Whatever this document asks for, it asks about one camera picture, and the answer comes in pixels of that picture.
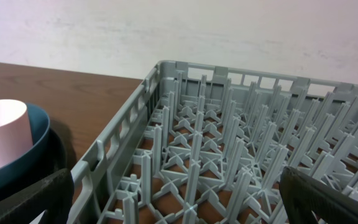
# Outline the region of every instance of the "wooden table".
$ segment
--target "wooden table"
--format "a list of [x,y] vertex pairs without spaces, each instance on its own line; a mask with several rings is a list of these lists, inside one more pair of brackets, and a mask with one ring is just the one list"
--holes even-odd
[[41,106],[71,169],[141,80],[0,63],[0,99]]

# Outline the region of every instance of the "pink cup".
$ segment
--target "pink cup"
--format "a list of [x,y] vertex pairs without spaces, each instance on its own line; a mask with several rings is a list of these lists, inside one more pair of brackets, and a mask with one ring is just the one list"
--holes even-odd
[[0,100],[0,168],[32,147],[27,106],[17,100]]

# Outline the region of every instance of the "dark blue plate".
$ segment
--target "dark blue plate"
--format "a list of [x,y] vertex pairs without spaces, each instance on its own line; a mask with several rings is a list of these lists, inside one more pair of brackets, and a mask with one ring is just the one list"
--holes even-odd
[[40,107],[26,103],[29,114],[33,147],[23,156],[0,168],[0,188],[25,173],[44,152],[49,136],[50,120],[48,114]]

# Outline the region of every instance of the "gray plastic crate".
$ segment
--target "gray plastic crate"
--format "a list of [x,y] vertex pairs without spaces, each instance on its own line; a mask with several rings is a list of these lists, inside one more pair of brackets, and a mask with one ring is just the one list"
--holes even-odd
[[284,166],[358,200],[358,85],[161,61],[71,171],[68,223],[285,223]]

